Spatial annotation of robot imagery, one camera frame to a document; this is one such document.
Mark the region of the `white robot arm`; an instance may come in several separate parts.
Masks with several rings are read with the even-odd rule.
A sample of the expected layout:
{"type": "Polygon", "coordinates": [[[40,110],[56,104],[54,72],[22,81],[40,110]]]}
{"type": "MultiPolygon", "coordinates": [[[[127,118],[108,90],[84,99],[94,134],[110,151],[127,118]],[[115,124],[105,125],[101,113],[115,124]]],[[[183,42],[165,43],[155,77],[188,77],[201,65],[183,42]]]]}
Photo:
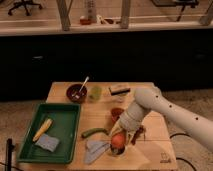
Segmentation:
{"type": "Polygon", "coordinates": [[[110,131],[110,136],[125,130],[130,137],[139,129],[143,119],[151,111],[158,112],[192,138],[213,152],[213,121],[173,104],[163,97],[158,87],[138,87],[134,91],[134,100],[119,116],[110,131]]]}

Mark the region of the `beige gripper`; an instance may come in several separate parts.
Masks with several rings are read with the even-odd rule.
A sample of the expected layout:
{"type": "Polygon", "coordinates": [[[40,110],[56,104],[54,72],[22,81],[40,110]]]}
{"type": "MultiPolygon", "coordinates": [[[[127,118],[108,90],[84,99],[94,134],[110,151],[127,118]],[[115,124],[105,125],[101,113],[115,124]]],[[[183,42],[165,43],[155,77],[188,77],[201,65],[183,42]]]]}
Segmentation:
{"type": "Polygon", "coordinates": [[[121,131],[126,131],[126,140],[125,140],[125,146],[128,146],[132,144],[132,140],[134,139],[135,132],[137,131],[138,127],[132,124],[123,124],[120,122],[117,122],[111,129],[109,136],[112,137],[116,133],[119,133],[121,131]]]}

